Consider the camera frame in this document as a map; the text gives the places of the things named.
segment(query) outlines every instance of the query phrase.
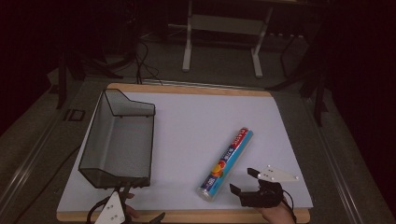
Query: dark background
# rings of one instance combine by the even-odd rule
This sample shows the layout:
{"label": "dark background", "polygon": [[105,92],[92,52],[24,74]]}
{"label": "dark background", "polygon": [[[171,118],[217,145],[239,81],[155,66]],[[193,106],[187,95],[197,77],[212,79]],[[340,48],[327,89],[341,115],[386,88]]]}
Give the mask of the dark background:
{"label": "dark background", "polygon": [[[123,14],[119,2],[108,11],[100,7],[108,6],[108,1],[96,1],[94,6],[77,0],[3,2],[0,9],[0,134],[50,88],[46,74],[58,66],[63,40],[91,57],[100,58],[103,55],[100,30],[125,20],[120,16]],[[144,2],[140,19],[159,33],[166,33],[167,23],[186,23],[187,1]],[[396,5],[386,1],[342,1],[336,5],[340,9],[327,18],[322,27],[324,32],[317,39],[323,55],[328,55],[334,43],[339,49],[328,64],[326,85],[396,216],[396,184],[392,180],[396,174],[396,141],[393,139],[396,136]],[[198,5],[201,10],[211,7],[208,1]],[[102,10],[101,16],[95,17],[92,8]],[[269,31],[295,33],[290,29],[295,26],[290,25],[301,15],[298,8],[301,9],[278,7]],[[239,10],[238,15],[244,16],[244,11]],[[260,15],[258,11],[245,16]],[[98,26],[97,20],[103,17],[108,17],[109,22]]]}

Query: gray floor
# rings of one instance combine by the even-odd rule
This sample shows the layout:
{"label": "gray floor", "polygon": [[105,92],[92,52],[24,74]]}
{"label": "gray floor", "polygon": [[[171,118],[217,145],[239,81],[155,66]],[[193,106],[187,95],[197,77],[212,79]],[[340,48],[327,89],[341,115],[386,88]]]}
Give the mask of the gray floor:
{"label": "gray floor", "polygon": [[[260,57],[264,78],[261,79],[254,77],[246,46],[208,45],[197,40],[192,48],[191,70],[183,73],[182,38],[172,35],[167,42],[157,42],[148,41],[150,37],[145,36],[144,41],[149,49],[146,64],[159,70],[157,78],[163,84],[263,90],[285,79],[278,57],[287,39],[280,36],[269,36],[263,43]],[[297,64],[306,48],[303,40],[296,46],[288,53],[288,70]],[[145,48],[140,45],[139,55],[143,57],[144,53]],[[122,82],[134,83],[135,70],[136,65],[131,64],[117,73],[125,76]],[[148,70],[142,67],[142,76],[149,77],[144,83],[160,84]],[[6,209],[2,208],[2,223],[13,223],[28,206],[18,223],[59,223],[56,208],[77,153],[66,161],[36,200],[35,196],[69,153],[81,144],[100,91],[108,83],[120,81],[97,76],[90,68],[87,71],[89,75],[84,81],[68,79],[68,101],[63,109],[56,110],[57,96],[46,93],[0,138],[0,192],[6,192],[29,153],[41,148],[36,155],[37,163],[31,164],[34,169],[25,173],[23,188],[14,190],[15,197]],[[56,70],[49,74],[54,83],[56,74]],[[322,114],[323,127],[319,128],[312,118],[312,100],[299,96],[300,85],[294,84],[273,95],[314,203],[310,223],[395,223],[333,104],[331,93],[326,91],[328,112]],[[85,110],[83,121],[64,121],[68,108]]]}

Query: wire basket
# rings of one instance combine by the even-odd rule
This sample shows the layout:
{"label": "wire basket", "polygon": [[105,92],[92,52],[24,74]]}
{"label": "wire basket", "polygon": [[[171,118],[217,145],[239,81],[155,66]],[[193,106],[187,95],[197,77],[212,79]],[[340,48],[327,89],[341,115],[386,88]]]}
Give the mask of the wire basket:
{"label": "wire basket", "polygon": [[102,92],[78,170],[97,189],[150,184],[155,105]]}

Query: cable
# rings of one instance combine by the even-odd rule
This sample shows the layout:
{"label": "cable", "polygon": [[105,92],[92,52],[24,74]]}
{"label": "cable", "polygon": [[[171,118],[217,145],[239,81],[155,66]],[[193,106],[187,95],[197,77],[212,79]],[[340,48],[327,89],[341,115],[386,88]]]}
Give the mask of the cable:
{"label": "cable", "polygon": [[[151,77],[154,77],[155,79],[157,79],[161,85],[163,85],[163,83],[161,82],[161,80],[158,78],[158,74],[160,73],[160,71],[152,66],[149,66],[145,63],[145,60],[147,59],[148,55],[149,55],[149,46],[141,41],[139,41],[139,44],[143,45],[146,48],[146,53],[143,56],[143,58],[140,58],[140,56],[136,53],[136,63],[137,63],[137,71],[136,71],[136,84],[143,84],[142,80],[144,78],[142,78],[141,76],[141,67],[142,65],[145,66],[146,70],[151,74]],[[154,69],[157,73],[153,74],[149,69]]]}
{"label": "cable", "polygon": [[20,221],[21,217],[29,210],[29,208],[37,201],[37,199],[41,196],[41,194],[47,189],[47,187],[50,185],[52,180],[55,178],[55,176],[59,173],[61,168],[64,166],[64,164],[73,156],[75,152],[77,152],[80,149],[81,146],[76,147],[70,154],[66,157],[66,159],[61,163],[61,165],[56,169],[55,173],[52,175],[52,177],[49,179],[47,184],[44,186],[40,192],[33,198],[33,200],[23,209],[23,211],[18,215],[17,219],[13,222],[13,224],[17,224],[18,221]]}
{"label": "cable", "polygon": [[[120,187],[115,187],[115,188],[114,188],[114,191],[120,193]],[[96,208],[98,208],[98,207],[100,207],[100,206],[102,206],[102,205],[106,205],[107,202],[108,202],[108,200],[109,200],[110,198],[111,198],[111,196],[108,196],[108,197],[104,198],[102,201],[100,201],[99,203],[96,203],[96,204],[91,208],[90,212],[89,212],[88,215],[87,215],[87,220],[86,220],[85,224],[92,224],[92,223],[91,223],[91,217],[92,217],[93,212],[96,210]]]}
{"label": "cable", "polygon": [[289,206],[289,204],[286,202],[285,199],[282,199],[282,203],[285,204],[289,208],[289,210],[291,212],[291,217],[293,218],[294,223],[297,223],[297,217],[294,215],[294,211],[293,211],[294,210],[293,198],[291,197],[291,195],[287,191],[283,190],[283,192],[285,192],[285,193],[287,193],[289,195],[290,200],[291,200],[291,207]]}

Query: desk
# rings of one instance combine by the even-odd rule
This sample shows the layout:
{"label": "desk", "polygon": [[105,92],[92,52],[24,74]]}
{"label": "desk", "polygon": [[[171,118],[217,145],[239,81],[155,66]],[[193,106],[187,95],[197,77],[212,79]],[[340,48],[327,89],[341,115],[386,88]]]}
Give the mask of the desk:
{"label": "desk", "polygon": [[263,77],[263,72],[259,59],[259,52],[262,47],[262,41],[264,40],[271,17],[273,15],[274,8],[279,5],[295,5],[303,7],[326,7],[328,5],[328,3],[325,2],[310,3],[306,0],[255,0],[247,1],[247,4],[249,2],[260,2],[267,5],[266,11],[263,12],[265,18],[262,21],[194,14],[192,11],[192,0],[189,0],[187,40],[182,65],[182,70],[184,72],[190,71],[192,52],[191,32],[193,29],[195,29],[243,35],[256,35],[258,40],[256,45],[251,49],[251,57],[255,76],[257,78],[261,78]]}
{"label": "desk", "polygon": [[[167,223],[261,223],[261,215],[251,208],[241,207],[239,199],[227,188],[228,183],[233,183],[243,190],[257,190],[258,183],[247,175],[247,168],[251,166],[260,170],[269,162],[299,176],[299,181],[282,183],[282,186],[293,196],[298,222],[309,221],[308,209],[313,205],[276,103],[268,92],[128,84],[111,84],[109,88],[119,89],[135,100],[150,101],[157,108],[151,186],[134,189],[135,197],[127,201],[142,213],[137,222],[148,222],[164,211],[163,222]],[[186,99],[194,101],[186,105]],[[205,105],[214,108],[202,108]],[[194,120],[186,123],[186,119],[191,119],[191,111],[197,113],[192,114]],[[177,119],[171,119],[172,116],[177,116]],[[238,131],[242,125],[254,132],[250,146],[234,166],[216,200],[205,202],[194,190],[224,147],[230,144],[235,134],[233,130]],[[91,207],[111,194],[111,189],[94,189],[78,172],[81,153],[57,209],[57,218],[61,221],[85,220]],[[179,167],[190,167],[188,175]],[[98,214],[99,211],[95,212],[93,218]]]}
{"label": "desk", "polygon": [[256,77],[262,77],[262,66],[260,65],[259,51],[262,47],[262,41],[265,37],[265,31],[267,30],[272,11],[273,8],[269,7],[266,12],[266,17],[264,21],[197,15],[192,13],[192,0],[190,0],[187,19],[187,43],[184,50],[182,70],[184,72],[190,71],[192,47],[191,31],[192,29],[197,29],[244,35],[257,35],[259,38],[256,46],[251,49],[251,57],[253,60]]}

